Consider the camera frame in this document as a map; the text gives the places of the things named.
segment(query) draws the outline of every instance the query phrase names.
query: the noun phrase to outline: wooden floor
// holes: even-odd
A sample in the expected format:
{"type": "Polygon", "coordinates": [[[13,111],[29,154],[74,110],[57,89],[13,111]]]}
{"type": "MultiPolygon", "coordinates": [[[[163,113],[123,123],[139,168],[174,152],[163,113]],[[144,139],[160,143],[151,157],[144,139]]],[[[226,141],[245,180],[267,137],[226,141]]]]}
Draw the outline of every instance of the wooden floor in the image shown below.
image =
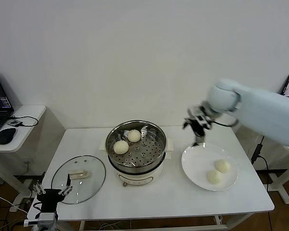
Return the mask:
{"type": "MultiPolygon", "coordinates": [[[[263,182],[266,182],[266,177],[261,175],[263,182]]],[[[289,194],[289,181],[285,184],[285,188],[289,194]]],[[[289,205],[285,205],[277,192],[269,193],[274,204],[275,210],[270,212],[272,227],[274,231],[289,231],[289,205]]],[[[0,185],[0,196],[12,201],[16,197],[16,191],[9,185],[0,185]]],[[[28,210],[31,204],[22,205],[21,208],[28,210]]],[[[1,200],[1,206],[8,206],[8,204],[1,200]]],[[[223,223],[227,221],[230,216],[223,217],[223,223]]],[[[0,209],[0,219],[13,220],[19,218],[17,221],[22,221],[25,218],[25,213],[18,211],[16,213],[8,213],[8,208],[0,209]]],[[[100,223],[115,223],[118,221],[101,221],[100,223]]],[[[201,217],[201,218],[175,218],[175,219],[140,219],[140,220],[124,220],[120,223],[113,225],[114,229],[130,229],[130,225],[133,229],[138,228],[162,228],[162,227],[178,227],[178,226],[195,226],[195,225],[213,225],[215,224],[213,217],[201,217]]],[[[4,221],[0,221],[0,227],[4,225],[4,221]]],[[[0,229],[0,231],[12,230],[12,225],[0,229]]],[[[70,225],[78,230],[80,222],[70,222],[70,225]]],[[[98,230],[100,227],[98,221],[86,222],[85,230],[98,230]]],[[[24,228],[21,226],[15,226],[14,231],[29,231],[30,227],[24,228]]],[[[254,214],[252,217],[232,229],[233,231],[270,231],[268,213],[254,214]]]]}

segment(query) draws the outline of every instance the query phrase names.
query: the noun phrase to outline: perforated steamer tray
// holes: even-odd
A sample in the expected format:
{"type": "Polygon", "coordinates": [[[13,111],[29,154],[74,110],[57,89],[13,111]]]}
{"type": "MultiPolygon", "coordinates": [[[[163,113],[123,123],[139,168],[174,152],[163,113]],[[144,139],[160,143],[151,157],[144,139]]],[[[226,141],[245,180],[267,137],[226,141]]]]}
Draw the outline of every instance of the perforated steamer tray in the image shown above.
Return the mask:
{"type": "Polygon", "coordinates": [[[132,120],[114,128],[107,136],[105,146],[109,161],[117,170],[140,175],[154,170],[164,160],[166,136],[163,130],[153,123],[132,120]],[[133,129],[141,133],[138,142],[127,139],[128,132],[133,129]],[[129,144],[129,150],[122,155],[116,154],[113,149],[113,145],[119,140],[129,144]]]}

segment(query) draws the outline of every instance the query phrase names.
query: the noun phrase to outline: white plate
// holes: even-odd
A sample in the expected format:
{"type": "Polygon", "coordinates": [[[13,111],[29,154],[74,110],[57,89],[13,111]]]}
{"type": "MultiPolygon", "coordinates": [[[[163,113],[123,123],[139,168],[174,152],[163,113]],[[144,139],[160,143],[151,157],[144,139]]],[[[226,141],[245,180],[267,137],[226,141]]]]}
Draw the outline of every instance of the white plate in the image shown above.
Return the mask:
{"type": "Polygon", "coordinates": [[[196,185],[210,191],[222,191],[233,186],[238,176],[238,165],[221,147],[205,143],[203,146],[188,147],[181,158],[182,167],[187,177],[196,185]],[[227,159],[231,169],[223,173],[223,180],[218,184],[211,184],[207,180],[207,172],[215,169],[214,161],[227,159]]]}

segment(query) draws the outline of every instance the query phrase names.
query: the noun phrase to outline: mouse cable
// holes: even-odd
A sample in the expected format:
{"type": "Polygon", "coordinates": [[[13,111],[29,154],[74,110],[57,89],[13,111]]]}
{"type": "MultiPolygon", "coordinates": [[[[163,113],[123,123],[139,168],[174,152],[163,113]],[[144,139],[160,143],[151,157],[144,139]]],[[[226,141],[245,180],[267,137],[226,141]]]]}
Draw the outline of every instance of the mouse cable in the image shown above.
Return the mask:
{"type": "Polygon", "coordinates": [[[36,124],[33,124],[33,125],[24,125],[24,124],[20,124],[19,126],[21,126],[21,127],[34,127],[34,126],[36,126],[37,124],[39,124],[39,120],[38,119],[36,119],[36,118],[34,118],[34,117],[32,117],[32,116],[20,116],[20,117],[15,117],[15,116],[11,116],[11,117],[8,117],[8,119],[21,119],[21,118],[31,118],[31,119],[34,119],[34,120],[36,120],[36,124]]]}

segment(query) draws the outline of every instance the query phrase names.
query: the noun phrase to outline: glass lid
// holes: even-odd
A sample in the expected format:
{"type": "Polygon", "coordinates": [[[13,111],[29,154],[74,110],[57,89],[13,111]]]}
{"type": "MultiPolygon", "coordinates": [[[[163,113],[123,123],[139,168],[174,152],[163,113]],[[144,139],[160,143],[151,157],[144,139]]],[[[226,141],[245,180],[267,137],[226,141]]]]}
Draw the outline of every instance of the glass lid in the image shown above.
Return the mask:
{"type": "Polygon", "coordinates": [[[102,161],[90,155],[77,156],[63,164],[55,173],[52,189],[64,189],[68,174],[72,191],[62,201],[79,204],[93,197],[102,187],[106,170],[102,161]]]}

